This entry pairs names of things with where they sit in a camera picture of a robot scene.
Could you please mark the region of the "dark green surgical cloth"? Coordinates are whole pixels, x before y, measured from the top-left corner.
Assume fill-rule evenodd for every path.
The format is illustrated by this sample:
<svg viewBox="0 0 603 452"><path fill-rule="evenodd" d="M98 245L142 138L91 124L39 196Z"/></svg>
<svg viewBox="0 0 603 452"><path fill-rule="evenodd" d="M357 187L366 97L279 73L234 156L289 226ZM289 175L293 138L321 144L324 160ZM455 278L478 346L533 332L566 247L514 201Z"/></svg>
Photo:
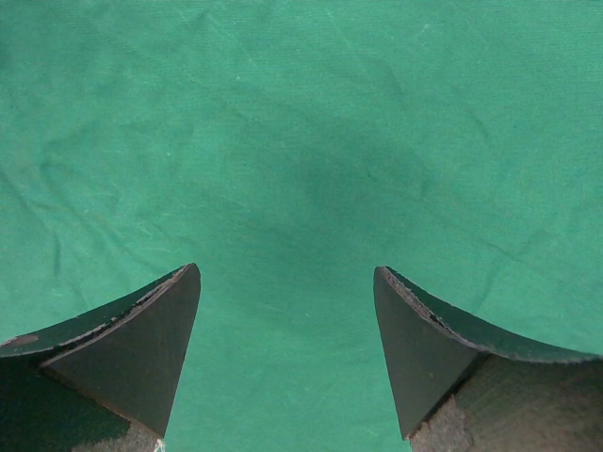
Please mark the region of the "dark green surgical cloth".
<svg viewBox="0 0 603 452"><path fill-rule="evenodd" d="M170 451L404 451L391 266L602 350L598 1L5 1L1 336L179 266Z"/></svg>

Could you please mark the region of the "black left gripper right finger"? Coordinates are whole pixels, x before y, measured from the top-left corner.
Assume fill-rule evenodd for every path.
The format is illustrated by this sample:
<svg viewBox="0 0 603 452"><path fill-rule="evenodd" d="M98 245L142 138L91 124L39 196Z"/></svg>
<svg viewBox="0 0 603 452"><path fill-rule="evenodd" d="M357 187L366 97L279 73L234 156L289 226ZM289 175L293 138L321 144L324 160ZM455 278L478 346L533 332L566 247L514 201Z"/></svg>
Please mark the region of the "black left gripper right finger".
<svg viewBox="0 0 603 452"><path fill-rule="evenodd" d="M387 266L373 295L401 436L414 451L598 451L602 359L504 330Z"/></svg>

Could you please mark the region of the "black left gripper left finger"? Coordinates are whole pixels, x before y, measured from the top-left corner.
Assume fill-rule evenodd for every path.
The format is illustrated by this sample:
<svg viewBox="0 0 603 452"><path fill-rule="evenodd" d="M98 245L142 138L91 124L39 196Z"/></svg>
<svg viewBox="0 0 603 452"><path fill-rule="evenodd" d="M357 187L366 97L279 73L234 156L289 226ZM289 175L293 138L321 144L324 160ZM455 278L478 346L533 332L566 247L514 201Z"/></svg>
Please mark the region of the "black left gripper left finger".
<svg viewBox="0 0 603 452"><path fill-rule="evenodd" d="M2 343L2 450L160 450L201 291L187 264Z"/></svg>

